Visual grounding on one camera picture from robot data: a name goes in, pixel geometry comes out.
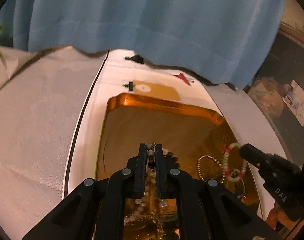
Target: bracelet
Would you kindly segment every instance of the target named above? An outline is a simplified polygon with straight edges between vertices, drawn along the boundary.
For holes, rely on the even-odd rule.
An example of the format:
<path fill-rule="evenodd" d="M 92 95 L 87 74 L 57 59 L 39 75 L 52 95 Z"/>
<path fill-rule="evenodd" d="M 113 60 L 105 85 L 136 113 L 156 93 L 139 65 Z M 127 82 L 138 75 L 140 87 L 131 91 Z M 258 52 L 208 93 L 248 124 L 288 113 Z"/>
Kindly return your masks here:
<path fill-rule="evenodd" d="M 198 158 L 197 163 L 196 163 L 197 174 L 198 174 L 200 180 L 205 181 L 205 179 L 203 178 L 203 176 L 201 174 L 201 170 L 200 170 L 200 163 L 203 158 L 208 158 L 210 160 L 213 160 L 216 164 L 218 164 L 219 167 L 222 169 L 222 177 L 223 177 L 223 179 L 225 178 L 225 173 L 223 172 L 223 165 L 216 158 L 213 158 L 212 156 L 202 155 L 200 158 Z"/>
<path fill-rule="evenodd" d="M 246 173 L 248 163 L 246 160 L 243 160 L 242 169 L 238 173 L 238 176 L 232 177 L 232 175 L 234 174 L 234 171 L 232 171 L 232 172 L 229 171 L 228 160 L 229 160 L 230 152 L 234 147 L 241 148 L 241 145 L 239 143 L 231 143 L 225 150 L 222 164 L 223 164 L 223 172 L 225 174 L 225 177 L 231 182 L 238 182 L 239 180 L 241 180 L 243 178 L 244 174 Z"/>

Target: red star print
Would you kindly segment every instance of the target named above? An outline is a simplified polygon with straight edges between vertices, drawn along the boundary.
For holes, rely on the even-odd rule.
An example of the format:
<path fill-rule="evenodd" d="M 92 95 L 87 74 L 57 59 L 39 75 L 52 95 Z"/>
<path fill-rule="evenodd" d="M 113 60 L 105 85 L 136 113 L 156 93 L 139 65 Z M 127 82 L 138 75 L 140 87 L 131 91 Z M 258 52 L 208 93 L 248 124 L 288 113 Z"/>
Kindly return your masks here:
<path fill-rule="evenodd" d="M 185 75 L 183 73 L 180 73 L 179 75 L 173 75 L 179 79 L 182 79 L 186 84 L 188 84 L 189 86 L 191 86 L 190 81 L 185 77 Z"/>

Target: pink and white beaded bracelet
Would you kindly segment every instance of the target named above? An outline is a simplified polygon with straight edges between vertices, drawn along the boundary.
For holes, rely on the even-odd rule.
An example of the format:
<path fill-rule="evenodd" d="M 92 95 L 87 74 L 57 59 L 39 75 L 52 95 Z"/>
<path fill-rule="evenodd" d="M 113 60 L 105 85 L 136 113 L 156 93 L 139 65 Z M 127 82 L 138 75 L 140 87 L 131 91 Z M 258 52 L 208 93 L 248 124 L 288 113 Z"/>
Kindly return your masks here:
<path fill-rule="evenodd" d="M 234 148 L 234 147 L 238 147 L 238 148 L 241 148 L 241 144 L 239 143 L 231 143 L 226 149 L 225 149 L 225 152 L 224 152 L 224 156 L 223 156 L 223 161 L 222 161 L 222 165 L 223 165 L 223 172 L 225 174 L 225 177 L 227 180 L 231 181 L 231 182 L 238 182 L 239 180 L 241 180 L 244 176 L 244 174 L 246 173 L 246 169 L 247 169 L 247 166 L 248 166 L 248 163 L 246 160 L 243 160 L 243 165 L 242 165 L 242 169 L 241 171 L 239 172 L 238 176 L 237 177 L 232 177 L 232 175 L 234 174 L 234 172 L 230 172 L 229 171 L 229 167 L 228 167 L 228 160 L 229 160 L 229 155 L 230 155 L 230 152 L 231 150 Z"/>

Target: black stripe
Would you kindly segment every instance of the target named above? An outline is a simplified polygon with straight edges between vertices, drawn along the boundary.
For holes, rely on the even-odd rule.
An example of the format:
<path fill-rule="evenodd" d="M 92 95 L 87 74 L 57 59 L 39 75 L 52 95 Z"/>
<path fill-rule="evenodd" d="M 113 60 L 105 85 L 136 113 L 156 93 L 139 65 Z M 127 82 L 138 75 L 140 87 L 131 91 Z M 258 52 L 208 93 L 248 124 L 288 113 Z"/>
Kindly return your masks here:
<path fill-rule="evenodd" d="M 93 91 L 93 88 L 96 84 L 96 81 L 98 80 L 101 72 L 102 72 L 102 69 L 104 67 L 104 64 L 105 62 L 107 61 L 108 59 L 108 55 L 109 55 L 110 51 L 108 50 L 107 52 L 107 55 L 102 63 L 102 66 L 98 72 L 98 74 L 96 75 L 95 79 L 94 79 L 94 82 L 89 90 L 89 94 L 85 100 L 85 103 L 84 103 L 84 106 L 82 108 L 82 111 L 81 111 L 81 114 L 80 114 L 80 118 L 79 118 L 79 121 L 76 125 L 76 130 L 75 130 L 75 133 L 74 133 L 74 137 L 73 137 L 73 141 L 72 141 L 72 145 L 71 145 L 71 151 L 70 151 L 70 155 L 69 155 L 69 160 L 68 160 L 68 163 L 67 163 L 67 167 L 66 167 L 66 173 L 65 173 L 65 181 L 64 181 L 64 195 L 63 197 L 65 198 L 67 196 L 67 190 L 68 190 L 68 186 L 69 186 L 69 176 L 70 176 L 70 169 L 71 169 L 71 163 L 72 163 L 72 157 L 73 157 L 73 152 L 74 152 L 74 149 L 75 149 L 75 143 L 76 143 L 76 138 L 77 138 L 77 135 L 79 133 L 79 129 L 80 129 L 80 126 L 81 126 L 81 122 L 82 122 L 82 119 L 83 119 L 83 116 L 84 116 L 84 113 L 85 113 L 85 109 L 86 109 L 86 106 L 88 105 L 88 102 L 89 102 L 89 99 L 90 99 L 90 96 L 92 94 L 92 91 Z"/>

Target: curtain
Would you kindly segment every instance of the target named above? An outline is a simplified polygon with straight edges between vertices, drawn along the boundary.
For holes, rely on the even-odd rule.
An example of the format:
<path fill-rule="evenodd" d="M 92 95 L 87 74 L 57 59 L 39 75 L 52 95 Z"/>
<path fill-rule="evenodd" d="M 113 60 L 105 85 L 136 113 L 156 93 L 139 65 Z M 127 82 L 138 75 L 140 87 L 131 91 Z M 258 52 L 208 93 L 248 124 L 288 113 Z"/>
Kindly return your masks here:
<path fill-rule="evenodd" d="M 130 49 L 212 83 L 246 86 L 267 56 L 283 0 L 8 0 L 3 45 Z"/>

